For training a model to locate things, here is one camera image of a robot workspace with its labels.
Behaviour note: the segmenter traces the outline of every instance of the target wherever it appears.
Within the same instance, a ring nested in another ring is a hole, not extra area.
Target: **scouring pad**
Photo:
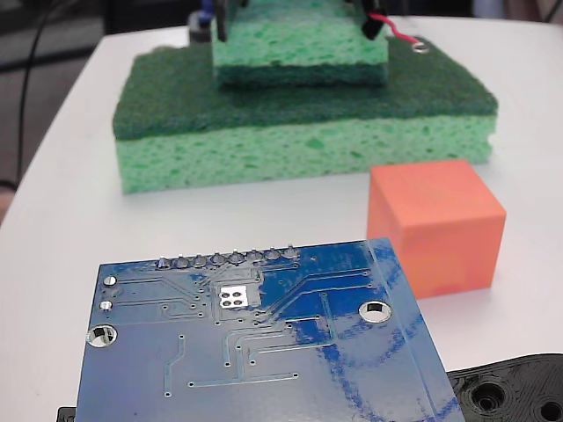
[[[218,90],[208,44],[140,56],[113,120],[123,191],[484,163],[497,101],[431,47],[390,40],[384,87]]]
[[[384,84],[384,33],[368,40],[343,1],[252,0],[238,9],[228,42],[213,41],[216,79],[252,87]]]

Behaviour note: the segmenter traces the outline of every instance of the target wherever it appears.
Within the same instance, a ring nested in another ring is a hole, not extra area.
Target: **blue circuit board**
[[[103,265],[77,422],[463,421],[391,244]]]

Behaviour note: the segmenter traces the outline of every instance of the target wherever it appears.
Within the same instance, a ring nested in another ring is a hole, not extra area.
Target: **black wire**
[[[561,8],[562,4],[563,4],[563,0],[558,0],[558,2],[553,6],[553,9],[549,12],[547,17],[545,18],[545,22],[547,22],[548,24],[552,22],[553,18],[555,18],[555,15]]]
[[[41,34],[43,33],[43,28],[48,21],[49,14],[56,8],[59,3],[49,0],[48,4],[45,6],[45,10],[41,15],[39,25],[37,26],[37,31],[35,32],[35,38],[33,38],[32,49],[27,56],[26,69],[24,70],[24,82],[21,88],[21,95],[19,97],[19,115],[18,115],[18,162],[16,169],[16,185],[21,182],[23,176],[24,168],[24,123],[26,120],[26,98],[27,98],[27,85],[29,84],[29,75],[33,67],[33,58],[35,57],[35,51],[37,50],[37,45]]]
[[[408,16],[409,13],[409,7],[408,7],[408,0],[403,0],[401,3],[401,11],[403,12],[403,16]]]

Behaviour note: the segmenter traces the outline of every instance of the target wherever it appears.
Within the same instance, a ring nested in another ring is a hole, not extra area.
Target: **orange cube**
[[[368,239],[391,239],[417,299],[491,287],[506,216],[465,161],[371,170]]]

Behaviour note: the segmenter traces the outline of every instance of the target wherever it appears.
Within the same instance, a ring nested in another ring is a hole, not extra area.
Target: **green sponge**
[[[252,0],[238,10],[228,42],[213,40],[219,84],[378,85],[387,62],[384,31],[366,39],[343,1]]]
[[[138,57],[113,120],[123,191],[485,162],[496,99],[435,46],[389,48],[377,88],[218,90],[210,45]]]

